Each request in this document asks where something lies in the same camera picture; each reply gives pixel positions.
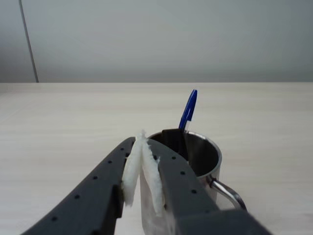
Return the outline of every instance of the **metal cup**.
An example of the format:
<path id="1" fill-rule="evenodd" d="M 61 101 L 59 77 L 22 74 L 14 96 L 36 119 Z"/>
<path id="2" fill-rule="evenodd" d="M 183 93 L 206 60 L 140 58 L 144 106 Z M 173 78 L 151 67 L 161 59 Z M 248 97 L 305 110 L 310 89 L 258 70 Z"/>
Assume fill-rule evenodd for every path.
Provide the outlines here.
<path id="1" fill-rule="evenodd" d="M 209 138 L 192 131 L 185 132 L 185 142 L 188 152 L 188 163 L 195 172 L 202 186 L 210 197 L 216 202 L 217 193 L 228 198 L 234 207 L 246 210 L 240 195 L 219 181 L 222 153 L 217 145 Z M 162 133 L 156 133 L 150 139 L 162 142 Z M 164 235 L 164 221 L 156 217 L 152 207 L 149 187 L 143 173 L 140 174 L 141 213 L 142 225 L 146 235 Z"/>

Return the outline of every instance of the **mug handle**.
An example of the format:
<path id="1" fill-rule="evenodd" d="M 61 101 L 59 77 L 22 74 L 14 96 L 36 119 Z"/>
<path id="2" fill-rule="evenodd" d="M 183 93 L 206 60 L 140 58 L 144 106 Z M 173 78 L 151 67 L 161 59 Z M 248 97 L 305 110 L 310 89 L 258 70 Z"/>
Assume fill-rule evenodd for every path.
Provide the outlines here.
<path id="1" fill-rule="evenodd" d="M 221 195 L 225 196 L 229 201 L 231 201 L 235 208 L 243 209 L 244 211 L 246 211 L 246 205 L 243 199 L 235 190 L 218 181 L 217 179 L 209 180 L 209 185 L 216 192 L 220 193 Z"/>

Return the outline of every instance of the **white foam pad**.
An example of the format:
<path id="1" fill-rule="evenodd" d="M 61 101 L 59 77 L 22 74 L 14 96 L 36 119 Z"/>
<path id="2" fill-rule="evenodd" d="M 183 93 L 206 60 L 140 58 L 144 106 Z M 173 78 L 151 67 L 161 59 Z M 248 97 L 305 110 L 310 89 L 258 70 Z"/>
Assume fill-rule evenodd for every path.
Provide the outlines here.
<path id="1" fill-rule="evenodd" d="M 126 206 L 131 206 L 134 201 L 134 191 L 140 168 L 142 167 L 144 176 L 148 183 L 152 203 L 156 215 L 162 215 L 162 182 L 158 172 L 158 161 L 154 160 L 145 133 L 141 132 L 134 142 L 132 151 L 126 161 L 123 177 L 122 189 Z"/>

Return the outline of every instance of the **white wall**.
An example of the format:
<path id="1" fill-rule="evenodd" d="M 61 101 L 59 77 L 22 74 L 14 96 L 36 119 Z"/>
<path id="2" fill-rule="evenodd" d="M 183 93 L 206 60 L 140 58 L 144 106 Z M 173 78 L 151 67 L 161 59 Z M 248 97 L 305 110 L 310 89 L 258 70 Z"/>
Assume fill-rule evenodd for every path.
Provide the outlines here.
<path id="1" fill-rule="evenodd" d="M 40 82 L 309 81 L 311 0 L 22 0 Z"/>
<path id="2" fill-rule="evenodd" d="M 0 82 L 35 82 L 18 0 L 0 0 Z"/>

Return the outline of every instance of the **wooden table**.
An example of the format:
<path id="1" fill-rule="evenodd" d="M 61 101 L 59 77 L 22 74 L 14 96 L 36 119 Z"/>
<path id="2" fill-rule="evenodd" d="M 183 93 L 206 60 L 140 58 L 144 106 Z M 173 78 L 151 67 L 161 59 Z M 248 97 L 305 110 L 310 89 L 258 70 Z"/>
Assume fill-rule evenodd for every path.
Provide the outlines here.
<path id="1" fill-rule="evenodd" d="M 193 88 L 189 129 L 221 148 L 220 179 L 274 234 L 313 234 L 313 83 L 2 83 L 0 234 L 34 224 L 125 138 L 177 127 Z M 139 187 L 115 234 L 143 234 Z"/>

